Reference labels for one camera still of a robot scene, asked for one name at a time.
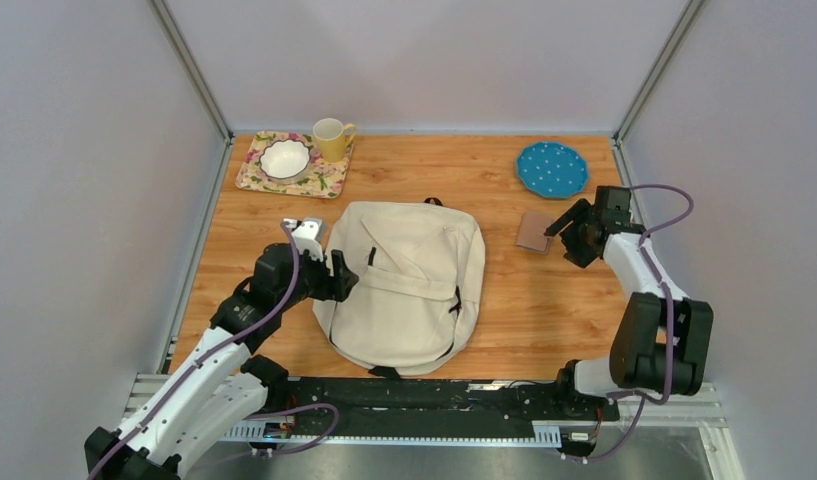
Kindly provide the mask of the brown small notebook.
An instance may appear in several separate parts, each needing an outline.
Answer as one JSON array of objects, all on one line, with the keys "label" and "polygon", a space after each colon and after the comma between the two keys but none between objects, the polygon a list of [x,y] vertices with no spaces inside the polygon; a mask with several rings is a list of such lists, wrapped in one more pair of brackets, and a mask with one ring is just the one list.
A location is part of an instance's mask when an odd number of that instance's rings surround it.
[{"label": "brown small notebook", "polygon": [[555,218],[547,213],[529,210],[523,213],[516,236],[518,248],[539,254],[547,254],[551,238],[545,235]]}]

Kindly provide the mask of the cream canvas backpack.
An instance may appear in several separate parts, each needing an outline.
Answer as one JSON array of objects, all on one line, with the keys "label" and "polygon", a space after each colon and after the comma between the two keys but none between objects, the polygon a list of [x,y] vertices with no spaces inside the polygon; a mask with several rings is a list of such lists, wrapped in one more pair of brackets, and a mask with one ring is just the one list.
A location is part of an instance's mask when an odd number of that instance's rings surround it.
[{"label": "cream canvas backpack", "polygon": [[477,220],[435,197],[356,201],[328,248],[359,281],[343,302],[313,313],[343,357],[374,376],[429,374],[462,351],[478,323],[486,245]]}]

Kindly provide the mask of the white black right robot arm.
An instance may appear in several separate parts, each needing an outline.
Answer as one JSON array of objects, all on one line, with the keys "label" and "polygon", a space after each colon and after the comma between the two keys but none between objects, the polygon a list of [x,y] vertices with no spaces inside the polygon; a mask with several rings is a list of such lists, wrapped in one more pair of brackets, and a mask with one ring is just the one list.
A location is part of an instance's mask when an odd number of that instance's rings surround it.
[{"label": "white black right robot arm", "polygon": [[594,397],[664,404],[697,394],[703,383],[713,309],[670,278],[653,248],[656,230],[633,220],[632,193],[600,186],[593,200],[578,200],[545,231],[560,239],[573,265],[603,261],[627,300],[609,353],[571,360],[557,374],[554,404],[569,419],[589,411]]}]

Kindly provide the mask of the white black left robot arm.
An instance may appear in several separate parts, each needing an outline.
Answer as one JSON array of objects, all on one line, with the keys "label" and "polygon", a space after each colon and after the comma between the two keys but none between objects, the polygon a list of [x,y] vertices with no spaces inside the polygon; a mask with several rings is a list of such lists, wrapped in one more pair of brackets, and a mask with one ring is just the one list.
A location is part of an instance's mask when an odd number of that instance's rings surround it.
[{"label": "white black left robot arm", "polygon": [[91,479],[182,479],[232,426],[288,405],[285,370],[258,354],[283,313],[311,298],[342,302],[359,277],[340,250],[267,246],[253,274],[220,303],[187,360],[116,429],[84,444]]}]

